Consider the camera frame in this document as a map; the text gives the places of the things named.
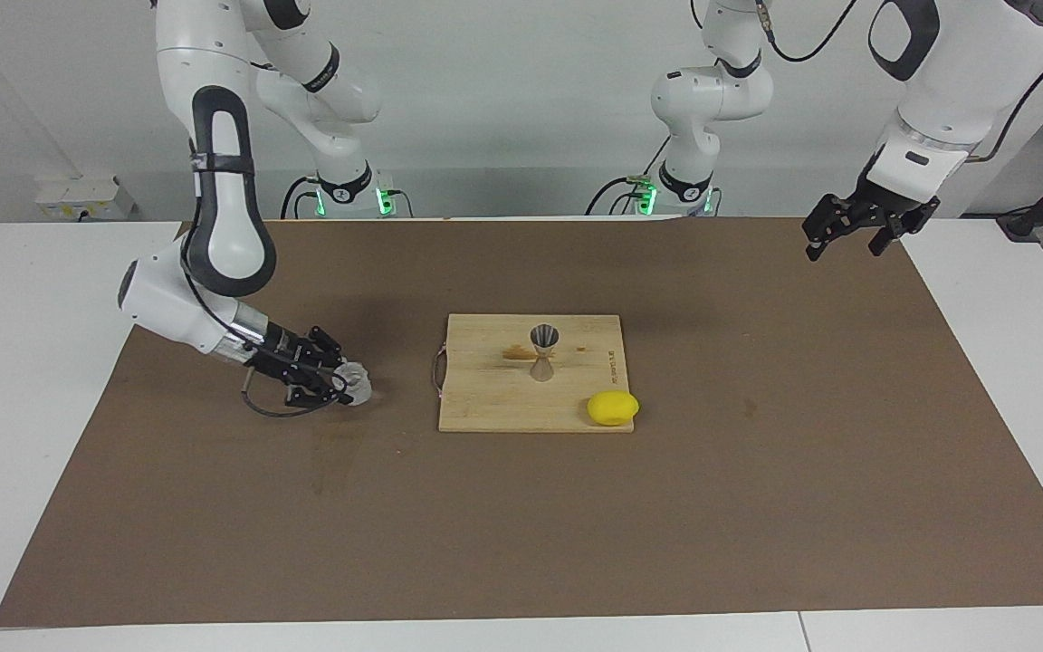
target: table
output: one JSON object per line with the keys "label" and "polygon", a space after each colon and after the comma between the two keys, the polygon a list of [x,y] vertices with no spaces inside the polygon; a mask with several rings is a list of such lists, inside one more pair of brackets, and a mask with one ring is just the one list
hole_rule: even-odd
{"label": "table", "polygon": [[[0,225],[0,599],[111,373],[129,324],[129,260],[177,223]],[[1043,483],[1043,251],[993,223],[932,223],[906,243]],[[1043,607],[0,632],[0,649],[1043,649]]]}

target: yellow lemon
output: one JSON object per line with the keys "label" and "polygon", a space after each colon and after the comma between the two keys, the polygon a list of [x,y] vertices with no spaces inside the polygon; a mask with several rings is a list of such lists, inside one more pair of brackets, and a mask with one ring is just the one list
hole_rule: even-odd
{"label": "yellow lemon", "polygon": [[622,426],[633,420],[639,407],[630,392],[600,392],[591,397],[586,411],[600,426]]}

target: cutting board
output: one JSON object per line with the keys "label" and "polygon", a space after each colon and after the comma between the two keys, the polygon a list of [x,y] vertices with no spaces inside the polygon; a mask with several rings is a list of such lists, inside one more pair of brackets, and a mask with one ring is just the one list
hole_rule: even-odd
{"label": "cutting board", "polygon": [[[538,353],[530,331],[559,332],[554,377],[530,376]],[[622,324],[613,314],[451,314],[438,429],[442,433],[633,433],[633,422],[590,420],[587,401],[629,391]]]}

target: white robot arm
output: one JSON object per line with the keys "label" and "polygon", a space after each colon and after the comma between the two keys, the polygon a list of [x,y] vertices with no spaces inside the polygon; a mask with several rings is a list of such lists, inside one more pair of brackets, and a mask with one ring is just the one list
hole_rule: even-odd
{"label": "white robot arm", "polygon": [[282,381],[294,416],[335,403],[361,405],[371,395],[367,372],[340,355],[340,345],[314,327],[307,337],[269,321],[236,297],[264,288],[276,267],[257,207],[244,95],[250,87],[247,34],[294,79],[300,102],[331,98],[336,111],[371,120],[371,93],[340,77],[340,54],[308,38],[307,1],[159,0],[155,31],[163,96],[188,128],[195,174],[191,231],[156,255],[134,261],[120,286],[120,310],[138,325],[202,354],[232,360]]}
{"label": "white robot arm", "polygon": [[258,71],[257,95],[306,138],[316,182],[339,210],[377,210],[381,195],[368,193],[373,170],[353,125],[377,120],[381,88],[336,45],[307,32],[308,0],[289,5],[292,16],[277,21],[267,3],[245,4],[245,26],[273,66]]}
{"label": "white robot arm", "polygon": [[[888,48],[881,32],[904,24],[907,44]],[[804,220],[811,260],[862,227],[880,228],[870,244],[875,256],[922,230],[940,206],[940,187],[1040,79],[1043,0],[884,0],[869,46],[907,92],[854,193],[824,196]]]}
{"label": "white robot arm", "polygon": [[671,71],[655,82],[650,105],[670,128],[658,170],[665,193],[658,197],[672,212],[690,212],[706,199],[720,151],[713,123],[750,119],[771,105],[763,37],[754,0],[711,0],[703,42],[715,63]]}

